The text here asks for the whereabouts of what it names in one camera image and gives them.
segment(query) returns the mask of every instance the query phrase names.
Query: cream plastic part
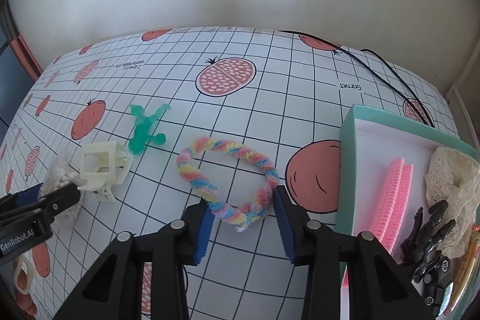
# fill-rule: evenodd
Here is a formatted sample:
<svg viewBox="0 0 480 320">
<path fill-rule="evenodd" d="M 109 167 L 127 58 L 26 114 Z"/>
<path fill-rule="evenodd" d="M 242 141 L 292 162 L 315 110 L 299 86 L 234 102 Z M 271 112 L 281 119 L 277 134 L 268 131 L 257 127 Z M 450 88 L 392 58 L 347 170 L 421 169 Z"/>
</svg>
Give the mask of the cream plastic part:
<svg viewBox="0 0 480 320">
<path fill-rule="evenodd" d="M 476 160 L 456 149 L 439 146 L 430 160 L 427 185 L 427 204 L 432 206 L 441 199 L 448 201 L 448 209 L 438 224 L 440 229 L 451 219 L 457 224 L 439 245 L 450 259 L 464 255 L 480 204 L 480 165 Z"/>
<path fill-rule="evenodd" d="M 86 171 L 85 168 L 87 155 L 97 158 L 92 171 Z M 111 186 L 123 183 L 133 161 L 133 155 L 117 141 L 84 145 L 80 150 L 80 178 L 87 183 L 78 189 L 94 192 L 99 201 L 115 202 Z"/>
<path fill-rule="evenodd" d="M 35 267 L 33 267 L 33 264 L 30 262 L 30 260 L 28 260 L 25 256 L 23 255 L 20 255 L 18 258 L 16 258 L 14 261 L 13 261 L 13 264 L 14 264 L 14 272 L 13 272 L 13 275 L 14 275 L 14 278 L 13 278 L 13 281 L 15 283 L 15 287 L 17 288 L 17 290 L 22 293 L 22 294 L 28 294 L 30 292 L 30 287 L 32 286 L 32 281 L 33 281 L 33 278 L 35 277 Z M 18 277 L 20 275 L 20 271 L 22 271 L 22 264 L 25 264 L 26 265 L 26 275 L 27 275 L 27 282 L 26 282 L 26 286 L 25 286 L 25 289 L 22 289 L 19 285 L 18 285 Z"/>
</svg>

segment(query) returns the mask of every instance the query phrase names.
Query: blue bristle pad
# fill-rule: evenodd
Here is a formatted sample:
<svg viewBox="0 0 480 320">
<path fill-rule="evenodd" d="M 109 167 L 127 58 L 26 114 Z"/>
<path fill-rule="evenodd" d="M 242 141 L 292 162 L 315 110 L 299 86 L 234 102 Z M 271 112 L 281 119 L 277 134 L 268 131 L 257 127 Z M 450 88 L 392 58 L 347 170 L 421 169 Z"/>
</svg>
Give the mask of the blue bristle pad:
<svg viewBox="0 0 480 320">
<path fill-rule="evenodd" d="M 40 191 L 40 187 L 42 187 L 42 183 L 30 187 L 28 190 L 19 193 L 15 202 L 17 207 L 22 207 L 35 202 L 38 198 L 38 192 Z"/>
<path fill-rule="evenodd" d="M 273 193 L 273 205 L 285 255 L 290 259 L 291 263 L 294 263 L 297 260 L 297 254 L 295 253 L 295 236 L 289 218 L 286 215 L 287 212 L 282 197 L 280 197 L 277 191 Z"/>
<path fill-rule="evenodd" d="M 197 250 L 195 252 L 195 262 L 200 264 L 203 257 L 207 253 L 208 241 L 210 240 L 210 233 L 212 232 L 212 226 L 215 216 L 212 214 L 208 207 L 205 209 L 202 223 L 197 235 Z"/>
</svg>

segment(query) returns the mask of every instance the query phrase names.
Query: green plastic figure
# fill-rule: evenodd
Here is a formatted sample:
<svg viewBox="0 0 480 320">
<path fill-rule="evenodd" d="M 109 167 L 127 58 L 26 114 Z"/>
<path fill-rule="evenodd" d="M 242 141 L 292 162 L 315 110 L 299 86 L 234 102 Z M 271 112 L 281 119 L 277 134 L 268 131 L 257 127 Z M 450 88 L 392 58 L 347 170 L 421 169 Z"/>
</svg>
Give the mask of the green plastic figure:
<svg viewBox="0 0 480 320">
<path fill-rule="evenodd" d="M 133 137 L 128 142 L 128 148 L 134 155 L 140 155 L 145 151 L 149 141 L 157 145 L 163 145 L 167 137 L 163 133 L 157 133 L 155 136 L 149 135 L 150 128 L 157 119 L 162 119 L 165 111 L 170 109 L 170 105 L 164 103 L 155 114 L 150 117 L 145 116 L 145 110 L 140 105 L 130 105 L 130 113 L 137 117 L 135 119 L 135 129 Z"/>
</svg>

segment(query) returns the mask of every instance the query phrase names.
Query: silver screw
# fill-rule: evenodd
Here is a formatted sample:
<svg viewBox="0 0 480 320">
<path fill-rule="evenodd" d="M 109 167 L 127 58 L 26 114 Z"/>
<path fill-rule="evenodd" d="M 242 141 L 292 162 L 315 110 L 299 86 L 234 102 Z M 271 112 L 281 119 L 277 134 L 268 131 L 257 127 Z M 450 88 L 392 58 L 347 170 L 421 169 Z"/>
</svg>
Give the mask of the silver screw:
<svg viewBox="0 0 480 320">
<path fill-rule="evenodd" d="M 173 229 L 182 229 L 185 226 L 185 223 L 181 219 L 176 219 L 170 223 L 170 226 Z"/>
<path fill-rule="evenodd" d="M 321 226 L 322 226 L 322 223 L 320 223 L 320 221 L 317 221 L 316 219 L 311 219 L 307 223 L 307 227 L 314 230 L 320 229 Z"/>
<path fill-rule="evenodd" d="M 360 236 L 362 236 L 362 239 L 366 241 L 372 241 L 375 238 L 375 235 L 370 231 L 363 231 Z"/>
<path fill-rule="evenodd" d="M 123 231 L 123 232 L 120 232 L 118 235 L 117 235 L 117 240 L 118 241 L 127 241 L 128 239 L 130 239 L 130 232 L 127 232 L 127 231 Z"/>
</svg>

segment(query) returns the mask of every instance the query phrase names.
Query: green toy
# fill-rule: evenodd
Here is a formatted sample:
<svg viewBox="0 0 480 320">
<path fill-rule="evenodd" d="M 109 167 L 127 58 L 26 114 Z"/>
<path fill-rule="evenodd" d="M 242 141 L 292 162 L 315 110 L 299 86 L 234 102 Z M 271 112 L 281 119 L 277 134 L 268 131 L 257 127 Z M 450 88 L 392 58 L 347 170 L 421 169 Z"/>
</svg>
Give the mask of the green toy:
<svg viewBox="0 0 480 320">
<path fill-rule="evenodd" d="M 135 129 L 133 137 L 128 142 L 128 148 L 134 155 L 140 155 L 145 151 L 149 141 L 157 145 L 163 145 L 167 137 L 163 133 L 157 133 L 155 136 L 149 135 L 150 128 L 157 119 L 162 119 L 165 111 L 170 109 L 170 105 L 164 103 L 155 114 L 150 117 L 145 116 L 145 110 L 140 105 L 130 105 L 130 113 L 137 117 L 135 119 Z"/>
</svg>

